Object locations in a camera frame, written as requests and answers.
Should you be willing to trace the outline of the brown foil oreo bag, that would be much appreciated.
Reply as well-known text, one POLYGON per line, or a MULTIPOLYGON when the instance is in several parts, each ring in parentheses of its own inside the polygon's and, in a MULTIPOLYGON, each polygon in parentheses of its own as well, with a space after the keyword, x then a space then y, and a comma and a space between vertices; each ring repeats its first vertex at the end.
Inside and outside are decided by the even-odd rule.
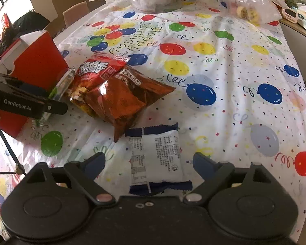
POLYGON ((125 65, 85 94, 84 100, 101 119, 113 125, 116 143, 143 110, 174 90, 125 65))

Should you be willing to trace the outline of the small clear bag with pastries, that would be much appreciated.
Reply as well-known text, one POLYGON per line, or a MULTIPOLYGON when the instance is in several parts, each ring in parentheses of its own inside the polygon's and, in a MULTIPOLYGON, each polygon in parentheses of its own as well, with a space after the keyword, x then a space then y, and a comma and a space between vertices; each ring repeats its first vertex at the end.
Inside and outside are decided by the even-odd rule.
POLYGON ((253 24, 268 24, 279 20, 279 7, 286 8, 283 0, 224 0, 230 15, 253 24))

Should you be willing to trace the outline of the red crispy noodle snack bag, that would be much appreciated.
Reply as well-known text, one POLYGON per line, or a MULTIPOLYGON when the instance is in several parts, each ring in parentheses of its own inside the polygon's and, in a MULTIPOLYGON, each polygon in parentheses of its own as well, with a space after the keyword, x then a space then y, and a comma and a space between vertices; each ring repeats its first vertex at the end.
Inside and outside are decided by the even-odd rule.
POLYGON ((95 117, 94 110, 85 102, 86 94, 105 83, 119 72, 130 60, 128 56, 112 55, 96 51, 78 68, 74 80, 67 90, 70 102, 88 115, 95 117))

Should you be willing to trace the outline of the green snack bar packet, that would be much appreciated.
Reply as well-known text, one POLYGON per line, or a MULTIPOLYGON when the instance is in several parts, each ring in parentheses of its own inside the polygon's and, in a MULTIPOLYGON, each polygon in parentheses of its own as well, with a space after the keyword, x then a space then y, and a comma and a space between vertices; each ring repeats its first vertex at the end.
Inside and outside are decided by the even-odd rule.
MULTIPOLYGON (((61 101, 62 96, 64 93, 68 90, 70 84, 73 82, 74 77, 76 74, 76 69, 74 67, 69 68, 67 72, 61 77, 60 81, 57 83, 57 85, 54 87, 54 89, 51 91, 51 93, 48 96, 48 99, 61 101)), ((44 124, 50 115, 53 113, 43 113, 41 119, 37 120, 37 125, 44 124)))

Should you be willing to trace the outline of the wooden chair with pink towel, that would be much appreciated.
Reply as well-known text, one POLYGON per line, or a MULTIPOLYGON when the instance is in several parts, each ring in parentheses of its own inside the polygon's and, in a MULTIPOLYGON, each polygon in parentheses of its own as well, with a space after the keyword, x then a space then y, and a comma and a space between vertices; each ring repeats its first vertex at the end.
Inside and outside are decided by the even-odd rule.
POLYGON ((55 38, 58 34, 63 32, 77 20, 80 20, 83 16, 86 16, 104 4, 106 4, 106 0, 94 0, 73 5, 64 11, 62 16, 57 17, 52 22, 47 24, 44 27, 44 30, 49 32, 51 38, 55 38))

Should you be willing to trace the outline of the balloon birthday tablecloth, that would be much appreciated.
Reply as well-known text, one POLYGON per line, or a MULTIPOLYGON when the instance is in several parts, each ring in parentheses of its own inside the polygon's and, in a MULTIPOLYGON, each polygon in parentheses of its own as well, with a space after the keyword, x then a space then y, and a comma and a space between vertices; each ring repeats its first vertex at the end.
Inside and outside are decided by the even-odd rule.
MULTIPOLYGON (((227 14, 225 0, 189 0, 180 10, 143 14, 129 0, 112 0, 75 23, 57 47, 78 68, 93 50, 130 56, 131 66, 175 87, 148 107, 137 126, 179 123, 185 181, 202 179, 192 156, 248 167, 262 163, 293 197, 298 241, 306 218, 306 88, 280 24, 256 26, 227 14)), ((95 179, 119 197, 131 184, 131 148, 113 142, 110 123, 74 104, 33 128, 30 119, 16 139, 5 134, 29 171, 84 160, 102 151, 106 166, 95 179)))

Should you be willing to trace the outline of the white blue cookie packet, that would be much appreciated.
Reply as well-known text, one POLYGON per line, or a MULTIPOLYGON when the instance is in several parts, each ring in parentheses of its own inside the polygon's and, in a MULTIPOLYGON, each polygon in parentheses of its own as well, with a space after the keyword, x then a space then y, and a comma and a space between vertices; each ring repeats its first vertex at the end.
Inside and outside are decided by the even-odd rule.
POLYGON ((132 128, 125 132, 132 150, 131 195, 154 196, 167 189, 192 190, 192 182, 183 173, 178 125, 132 128))

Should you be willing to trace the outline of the pink towel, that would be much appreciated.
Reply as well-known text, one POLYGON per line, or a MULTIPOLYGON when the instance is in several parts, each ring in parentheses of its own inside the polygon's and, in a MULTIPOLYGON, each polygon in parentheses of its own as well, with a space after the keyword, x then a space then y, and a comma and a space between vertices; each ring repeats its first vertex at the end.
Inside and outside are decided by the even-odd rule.
POLYGON ((89 12, 90 11, 87 2, 81 2, 76 5, 73 5, 62 13, 66 27, 68 28, 73 23, 81 19, 83 16, 87 15, 89 12))

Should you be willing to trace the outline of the red and white cardboard box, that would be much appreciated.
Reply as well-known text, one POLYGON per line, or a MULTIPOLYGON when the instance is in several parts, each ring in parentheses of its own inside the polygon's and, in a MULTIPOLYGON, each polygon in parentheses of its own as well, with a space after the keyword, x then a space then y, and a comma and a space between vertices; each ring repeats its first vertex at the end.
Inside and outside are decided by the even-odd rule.
MULTIPOLYGON (((4 52, 0 61, 1 74, 46 90, 47 98, 67 70, 67 63, 45 30, 21 36, 4 52)), ((0 116, 0 128, 14 138, 30 119, 2 110, 0 116)))

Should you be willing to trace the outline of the black clothing pile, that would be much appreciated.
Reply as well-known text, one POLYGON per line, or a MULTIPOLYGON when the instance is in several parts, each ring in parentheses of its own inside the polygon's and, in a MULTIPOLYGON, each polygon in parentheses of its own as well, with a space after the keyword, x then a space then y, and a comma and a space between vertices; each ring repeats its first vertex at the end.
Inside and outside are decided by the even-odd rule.
POLYGON ((9 28, 1 33, 0 56, 3 54, 13 42, 19 37, 38 30, 43 30, 50 21, 43 15, 29 11, 25 15, 16 20, 9 28))

